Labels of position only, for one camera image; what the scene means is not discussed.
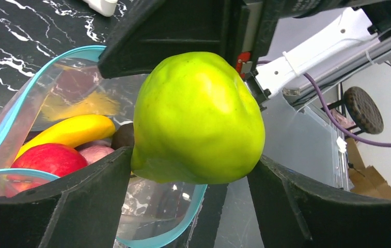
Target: ziplock bag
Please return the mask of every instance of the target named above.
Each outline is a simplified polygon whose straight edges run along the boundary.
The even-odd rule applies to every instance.
[[[38,170],[10,168],[29,135],[85,114],[107,116],[116,128],[132,121],[137,93],[147,74],[103,79],[97,61],[104,48],[84,46],[51,60],[2,109],[0,196],[11,197],[58,178]],[[130,179],[116,239],[131,248],[172,242],[194,218],[206,187]]]

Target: black marble table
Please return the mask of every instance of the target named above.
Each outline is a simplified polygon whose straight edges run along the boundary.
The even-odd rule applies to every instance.
[[[105,44],[132,1],[119,0],[115,15],[106,18],[81,0],[0,0],[0,110],[51,58]],[[213,247],[226,192],[226,185],[209,187],[196,225],[167,247]]]

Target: yellow fruit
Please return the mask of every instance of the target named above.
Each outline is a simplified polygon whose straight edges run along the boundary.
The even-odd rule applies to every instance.
[[[57,121],[71,116],[96,114],[112,116],[119,113],[120,103],[111,99],[104,92],[94,91],[86,96],[82,101],[72,105],[66,105],[66,99],[49,94],[41,113],[48,121]]]
[[[131,169],[159,183],[230,183],[258,162],[265,142],[259,106],[220,56],[163,60],[143,83],[134,111]]]
[[[79,115],[71,117],[44,130],[23,145],[15,160],[28,149],[38,145],[59,143],[75,148],[87,142],[108,138],[115,132],[116,127],[112,120],[103,115]]]

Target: red apple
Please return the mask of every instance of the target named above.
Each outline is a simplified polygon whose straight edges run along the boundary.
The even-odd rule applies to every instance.
[[[11,168],[36,169],[62,177],[87,166],[87,160],[75,149],[56,143],[30,148],[13,163]],[[45,180],[22,175],[7,175],[5,196],[45,184]]]
[[[63,177],[87,166],[75,149],[56,143],[35,146],[24,152],[11,168],[36,169]]]
[[[5,182],[5,196],[13,197],[22,191],[45,184],[47,181],[39,178],[30,178],[23,175],[7,175]]]

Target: banana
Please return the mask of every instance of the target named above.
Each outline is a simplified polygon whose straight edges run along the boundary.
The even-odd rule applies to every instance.
[[[79,115],[65,119],[41,132],[23,145],[15,160],[28,149],[46,144],[59,143],[72,148],[87,142],[111,137],[116,132],[112,120],[103,115]]]

